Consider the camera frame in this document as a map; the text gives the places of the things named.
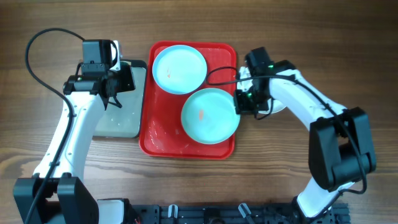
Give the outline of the turquoise plate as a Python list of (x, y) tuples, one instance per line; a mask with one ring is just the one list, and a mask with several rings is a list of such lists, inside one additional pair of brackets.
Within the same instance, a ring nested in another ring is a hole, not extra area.
[(219, 88), (205, 88), (188, 97), (181, 112), (186, 134), (201, 144), (218, 144), (237, 130), (241, 116), (231, 94)]

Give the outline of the white plate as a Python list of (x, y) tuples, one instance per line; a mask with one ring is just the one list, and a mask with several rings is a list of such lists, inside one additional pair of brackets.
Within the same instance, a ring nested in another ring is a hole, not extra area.
[[(239, 80), (243, 79), (243, 78), (251, 77), (251, 74), (250, 74), (249, 69), (247, 67), (240, 67), (240, 69), (238, 71), (238, 74), (239, 74), (239, 76), (238, 76)], [(248, 93), (250, 87), (252, 87), (252, 80), (246, 80), (246, 81), (238, 82), (236, 86), (237, 86), (238, 90), (242, 90), (243, 92), (247, 92)], [(278, 112), (282, 111), (285, 108), (285, 106), (280, 101), (269, 99), (268, 102), (267, 102), (268, 109), (265, 110), (265, 108), (262, 107), (259, 110), (259, 113), (260, 114), (267, 114), (269, 112), (270, 108), (271, 108), (271, 103), (274, 104), (273, 105), (273, 109), (271, 111), (272, 114), (278, 113)]]

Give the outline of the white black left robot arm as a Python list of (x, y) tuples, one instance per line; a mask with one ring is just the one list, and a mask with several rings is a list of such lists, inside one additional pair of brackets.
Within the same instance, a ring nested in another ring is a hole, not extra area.
[(132, 90), (131, 66), (102, 76), (72, 75), (52, 142), (30, 178), (17, 179), (13, 195), (24, 223), (135, 223), (138, 214), (126, 198), (95, 200), (82, 182), (85, 161), (108, 90)]

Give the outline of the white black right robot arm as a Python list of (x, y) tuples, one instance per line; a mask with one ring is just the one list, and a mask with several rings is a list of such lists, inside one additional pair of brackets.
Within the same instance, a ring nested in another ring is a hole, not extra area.
[(368, 115), (348, 109), (311, 85), (289, 61), (249, 63), (239, 69), (236, 111), (271, 114), (274, 103), (288, 108), (309, 132), (312, 178), (293, 200), (302, 221), (323, 217), (345, 193), (361, 195), (376, 169)]

